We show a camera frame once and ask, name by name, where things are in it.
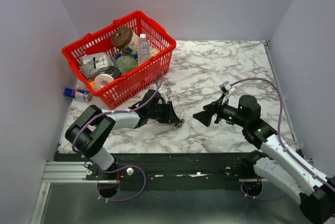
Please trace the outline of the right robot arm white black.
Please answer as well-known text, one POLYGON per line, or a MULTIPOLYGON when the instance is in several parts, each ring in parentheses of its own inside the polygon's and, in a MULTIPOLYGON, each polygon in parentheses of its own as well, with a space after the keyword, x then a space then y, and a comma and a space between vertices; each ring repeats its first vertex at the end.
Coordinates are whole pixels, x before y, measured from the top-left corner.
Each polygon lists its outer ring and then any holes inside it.
POLYGON ((209 127, 213 115, 215 123, 225 120, 242 127, 248 143, 256 147, 241 164, 241 173, 248 178, 264 178, 291 197, 303 215, 312 223, 325 223, 334 216, 334 178, 317 170, 296 153, 280 134, 261 119, 261 106, 251 95, 239 98, 234 108, 224 98, 203 107, 194 119, 209 127))

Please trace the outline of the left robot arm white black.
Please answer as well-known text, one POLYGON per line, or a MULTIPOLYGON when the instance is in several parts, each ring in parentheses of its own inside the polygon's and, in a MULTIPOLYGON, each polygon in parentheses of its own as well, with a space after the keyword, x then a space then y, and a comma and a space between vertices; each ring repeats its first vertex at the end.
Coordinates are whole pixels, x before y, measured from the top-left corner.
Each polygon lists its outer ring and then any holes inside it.
POLYGON ((102 110, 88 106, 65 132, 72 147, 98 166, 98 173, 109 180, 115 176, 115 159, 104 148, 107 137, 113 130, 137 129, 155 120, 160 124, 180 127, 184 120, 177 116, 173 104, 165 93, 148 90, 143 99, 125 112, 102 110))

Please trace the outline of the key with robot keychain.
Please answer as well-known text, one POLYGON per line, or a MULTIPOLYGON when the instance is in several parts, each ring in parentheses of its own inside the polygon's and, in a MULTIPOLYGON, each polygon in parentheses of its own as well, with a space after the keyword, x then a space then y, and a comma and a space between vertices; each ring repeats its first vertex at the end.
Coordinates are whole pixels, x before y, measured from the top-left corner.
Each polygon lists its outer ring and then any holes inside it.
POLYGON ((180 128, 183 125, 184 121, 184 119, 180 120, 178 123, 175 124, 175 127, 180 128))

